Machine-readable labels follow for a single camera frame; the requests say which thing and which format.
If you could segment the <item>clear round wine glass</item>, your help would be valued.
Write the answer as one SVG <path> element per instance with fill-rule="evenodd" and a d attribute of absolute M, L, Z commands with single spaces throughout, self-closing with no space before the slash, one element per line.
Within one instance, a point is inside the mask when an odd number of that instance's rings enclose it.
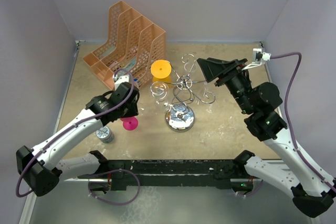
<path fill-rule="evenodd" d="M 150 91 L 154 98 L 155 107 L 163 113 L 167 113 L 170 108 L 169 102 L 169 86 L 161 81 L 156 81 L 151 84 Z"/>

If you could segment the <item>clear champagne flute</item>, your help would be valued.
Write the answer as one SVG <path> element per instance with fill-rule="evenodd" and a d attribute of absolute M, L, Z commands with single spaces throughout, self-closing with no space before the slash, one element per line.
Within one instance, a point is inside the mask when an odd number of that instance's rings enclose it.
<path fill-rule="evenodd" d="M 209 89 L 209 84 L 207 82 L 201 82 L 197 86 L 197 104 L 204 105 L 205 111 L 208 113 L 213 113 L 212 107 L 213 103 L 216 101 L 216 95 Z"/>

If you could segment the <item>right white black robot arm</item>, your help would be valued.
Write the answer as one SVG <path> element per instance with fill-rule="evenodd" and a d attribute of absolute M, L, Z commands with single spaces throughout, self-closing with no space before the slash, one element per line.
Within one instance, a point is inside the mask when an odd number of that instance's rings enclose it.
<path fill-rule="evenodd" d="M 305 215 L 315 218 L 326 212 L 335 198 L 335 178 L 325 172 L 291 136 L 288 123 L 276 112 L 282 104 L 277 86 L 264 82 L 252 87 L 248 69 L 263 65 L 270 56 L 261 54 L 247 59 L 225 61 L 214 58 L 197 60 L 207 82 L 225 85 L 239 105 L 249 132 L 271 148 L 287 165 L 286 172 L 268 164 L 254 153 L 243 151 L 234 164 L 238 177 L 258 177 L 287 194 Z"/>

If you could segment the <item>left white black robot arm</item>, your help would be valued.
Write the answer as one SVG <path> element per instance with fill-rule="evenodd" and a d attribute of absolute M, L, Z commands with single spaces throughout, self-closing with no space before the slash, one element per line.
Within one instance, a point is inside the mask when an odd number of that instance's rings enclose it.
<path fill-rule="evenodd" d="M 32 148 L 25 145 L 19 148 L 16 196 L 22 198 L 31 193 L 44 196 L 60 181 L 72 177 L 104 177 L 108 160 L 99 151 L 80 158 L 64 159 L 64 156 L 108 123 L 137 116 L 139 96 L 139 89 L 133 83 L 122 82 L 114 91 L 93 97 L 70 123 L 50 138 Z"/>

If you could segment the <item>yellow plastic goblet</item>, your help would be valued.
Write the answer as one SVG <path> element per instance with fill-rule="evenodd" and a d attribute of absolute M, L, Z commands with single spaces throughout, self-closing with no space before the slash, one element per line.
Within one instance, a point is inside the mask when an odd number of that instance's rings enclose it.
<path fill-rule="evenodd" d="M 152 83 L 157 81 L 164 82 L 170 88 L 172 85 L 171 82 L 171 64 L 167 60 L 156 60 L 151 65 L 151 74 L 152 74 Z"/>

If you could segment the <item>pink plastic goblet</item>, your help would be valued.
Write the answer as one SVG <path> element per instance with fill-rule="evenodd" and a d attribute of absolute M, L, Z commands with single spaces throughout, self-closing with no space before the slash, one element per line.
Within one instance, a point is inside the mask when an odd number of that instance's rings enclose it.
<path fill-rule="evenodd" d="M 135 116 L 129 118 L 122 118 L 121 121 L 123 124 L 123 128 L 127 131 L 135 130 L 139 124 L 138 119 Z"/>

